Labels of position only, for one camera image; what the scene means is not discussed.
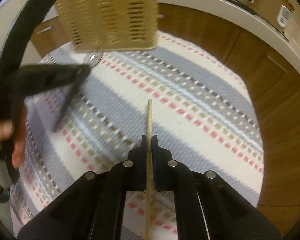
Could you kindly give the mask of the person's left hand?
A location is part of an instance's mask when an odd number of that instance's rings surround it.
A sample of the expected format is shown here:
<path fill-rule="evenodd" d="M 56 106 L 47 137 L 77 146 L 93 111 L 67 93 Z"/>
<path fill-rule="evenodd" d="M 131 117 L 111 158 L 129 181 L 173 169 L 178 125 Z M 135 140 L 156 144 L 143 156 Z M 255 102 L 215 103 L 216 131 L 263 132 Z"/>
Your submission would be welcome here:
<path fill-rule="evenodd" d="M 12 120 L 0 120 L 0 142 L 8 140 L 13 141 L 13 152 L 10 157 L 14 169 L 18 169 L 25 160 L 25 147 L 26 147 L 26 118 L 27 108 L 22 106 L 19 124 L 15 127 Z"/>

